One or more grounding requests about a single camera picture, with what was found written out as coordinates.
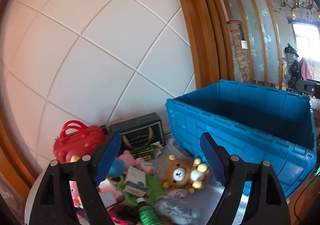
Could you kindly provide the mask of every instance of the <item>metal screw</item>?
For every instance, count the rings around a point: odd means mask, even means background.
[[[91,156],[89,155],[82,156],[83,161],[89,161],[90,159],[91,159]]]
[[[234,161],[234,162],[239,161],[239,159],[240,159],[239,156],[236,156],[236,155],[232,155],[231,156],[231,160]]]
[[[56,166],[58,163],[59,163],[58,160],[55,159],[55,160],[52,160],[52,161],[50,162],[50,165],[51,165],[51,166]]]
[[[270,162],[267,161],[267,160],[264,160],[262,163],[263,163],[263,165],[266,166],[266,167],[269,167],[269,166],[271,165]]]

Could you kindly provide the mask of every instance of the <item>green bottle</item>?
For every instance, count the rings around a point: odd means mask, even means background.
[[[153,208],[150,205],[146,204],[144,198],[138,198],[137,203],[140,220],[143,225],[163,225]]]

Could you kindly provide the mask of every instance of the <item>brown teddy bear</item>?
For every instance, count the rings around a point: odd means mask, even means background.
[[[184,188],[193,193],[195,189],[205,187],[211,177],[211,171],[207,164],[202,164],[200,158],[193,162],[186,159],[176,159],[170,155],[167,159],[169,165],[165,170],[165,180],[161,181],[163,188]]]

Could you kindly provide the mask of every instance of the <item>red handbag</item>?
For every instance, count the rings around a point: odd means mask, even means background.
[[[70,128],[77,131],[67,135],[66,131]],[[80,121],[70,120],[63,125],[60,136],[54,143],[53,154],[60,163],[69,163],[72,156],[90,155],[98,145],[105,141],[105,134],[98,126],[87,127]]]

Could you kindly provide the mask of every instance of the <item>blue plastic storage box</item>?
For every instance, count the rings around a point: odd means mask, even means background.
[[[168,99],[166,106],[182,149],[205,161],[199,139],[209,132],[231,155],[251,163],[269,160],[286,197],[315,167],[315,123],[308,96],[220,80]],[[249,191],[246,183],[244,194]]]

